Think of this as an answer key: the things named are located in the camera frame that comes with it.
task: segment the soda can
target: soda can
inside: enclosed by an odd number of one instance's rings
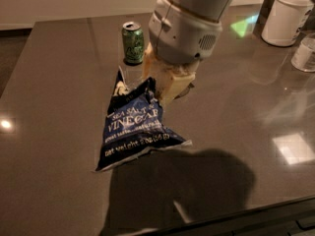
[[[144,34],[141,26],[136,22],[127,22],[122,27],[122,41],[124,45],[125,63],[138,65],[144,58]]]

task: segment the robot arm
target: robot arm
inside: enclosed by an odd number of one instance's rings
[[[157,0],[149,23],[155,54],[171,64],[209,57],[231,0]]]
[[[221,33],[221,16],[230,2],[157,0],[149,22],[143,78],[156,79],[161,105],[184,91],[195,79],[199,62],[212,54]]]

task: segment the glossy table surface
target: glossy table surface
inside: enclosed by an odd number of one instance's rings
[[[314,196],[315,74],[290,64],[298,43],[234,25],[259,10],[229,8],[195,87],[164,109],[193,146],[100,174],[118,66],[127,80],[141,69],[122,61],[121,26],[140,22],[147,44],[150,14],[35,24],[0,99],[13,125],[0,133],[0,234],[127,235]]]

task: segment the blue chip bag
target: blue chip bag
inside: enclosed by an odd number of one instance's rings
[[[156,82],[148,78],[128,91],[118,71],[105,119],[96,171],[108,170],[154,149],[189,146],[161,123],[163,110],[155,98]]]

